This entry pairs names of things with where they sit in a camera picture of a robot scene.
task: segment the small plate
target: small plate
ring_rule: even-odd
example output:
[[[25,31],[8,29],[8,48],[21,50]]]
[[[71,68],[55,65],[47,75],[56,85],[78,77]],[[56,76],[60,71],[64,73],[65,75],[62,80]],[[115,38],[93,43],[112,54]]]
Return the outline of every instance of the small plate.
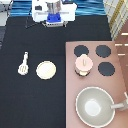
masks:
[[[56,73],[56,66],[50,61],[44,61],[38,65],[36,72],[41,79],[50,79]]]

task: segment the round black hole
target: round black hole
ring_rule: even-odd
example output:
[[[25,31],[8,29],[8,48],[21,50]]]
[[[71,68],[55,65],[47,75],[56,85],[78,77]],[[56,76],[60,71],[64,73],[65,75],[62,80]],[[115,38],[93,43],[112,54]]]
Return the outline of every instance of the round black hole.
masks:
[[[87,48],[86,46],[84,46],[84,45],[78,45],[78,46],[76,46],[75,49],[74,49],[74,54],[75,54],[77,57],[81,56],[82,54],[88,55],[88,54],[89,54],[89,50],[88,50],[88,48]]]
[[[112,76],[115,73],[115,68],[110,62],[100,63],[98,70],[103,76]]]
[[[102,58],[106,58],[111,55],[111,49],[106,45],[99,45],[96,48],[96,54]]]

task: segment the pink mat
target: pink mat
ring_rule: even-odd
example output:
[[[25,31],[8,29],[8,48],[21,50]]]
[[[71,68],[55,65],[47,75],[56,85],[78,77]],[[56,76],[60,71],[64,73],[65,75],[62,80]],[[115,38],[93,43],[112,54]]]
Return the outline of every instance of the pink mat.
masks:
[[[75,73],[74,48],[78,45],[85,45],[89,49],[88,56],[93,61],[93,68],[86,77]],[[95,50],[98,45],[107,45],[111,48],[111,55],[107,58],[99,57]],[[110,62],[115,67],[112,76],[102,76],[98,71],[101,62]],[[117,55],[115,42],[113,41],[81,41],[66,43],[66,128],[90,128],[78,117],[75,108],[75,100],[78,93],[89,86],[100,87],[106,90],[115,103],[125,99],[126,87]],[[120,112],[116,110],[113,121],[105,128],[128,128],[128,110]]]

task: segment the black table surface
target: black table surface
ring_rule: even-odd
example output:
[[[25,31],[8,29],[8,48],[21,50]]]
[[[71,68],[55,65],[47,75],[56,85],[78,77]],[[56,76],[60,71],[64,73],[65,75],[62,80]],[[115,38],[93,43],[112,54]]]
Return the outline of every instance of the black table surface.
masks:
[[[67,27],[25,29],[26,17],[10,17],[0,51],[0,128],[66,128],[67,41],[110,41],[107,16],[79,16]],[[24,52],[29,72],[18,74]],[[56,75],[41,80],[36,68],[52,61]]]

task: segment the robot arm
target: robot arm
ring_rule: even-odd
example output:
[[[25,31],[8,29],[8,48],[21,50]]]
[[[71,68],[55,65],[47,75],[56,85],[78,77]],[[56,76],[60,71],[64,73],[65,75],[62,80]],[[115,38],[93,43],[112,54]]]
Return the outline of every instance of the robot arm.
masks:
[[[75,20],[75,3],[61,0],[32,0],[32,17],[35,22],[46,21],[46,26],[63,26]]]

